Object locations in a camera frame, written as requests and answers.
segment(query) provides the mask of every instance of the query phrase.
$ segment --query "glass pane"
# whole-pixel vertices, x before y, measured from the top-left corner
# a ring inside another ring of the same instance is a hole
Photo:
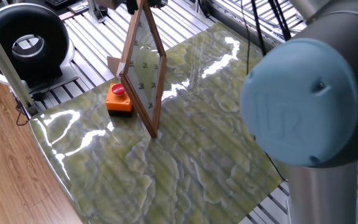
[[[151,120],[153,120],[159,70],[160,54],[145,13],[142,11],[127,76]]]

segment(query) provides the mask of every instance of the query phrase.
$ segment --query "wooden floor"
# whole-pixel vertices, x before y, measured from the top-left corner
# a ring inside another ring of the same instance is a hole
[[[0,84],[0,224],[81,223],[15,106]]]

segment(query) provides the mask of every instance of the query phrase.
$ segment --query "red button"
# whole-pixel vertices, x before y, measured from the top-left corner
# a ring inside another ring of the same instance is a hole
[[[122,84],[117,84],[112,86],[112,93],[114,93],[117,96],[122,96],[125,93],[125,89],[122,86]]]

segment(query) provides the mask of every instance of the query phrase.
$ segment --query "black round device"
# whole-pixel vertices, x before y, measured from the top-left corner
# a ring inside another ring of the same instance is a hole
[[[0,43],[28,86],[62,75],[60,64],[68,51],[68,33],[60,18],[46,7],[20,3],[0,9]]]

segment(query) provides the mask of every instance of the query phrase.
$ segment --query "light blue robot joint cap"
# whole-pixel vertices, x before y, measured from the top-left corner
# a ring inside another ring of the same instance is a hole
[[[293,166],[317,166],[340,153],[356,128],[357,83],[332,47],[295,39],[273,49],[249,73],[240,107],[267,154]]]

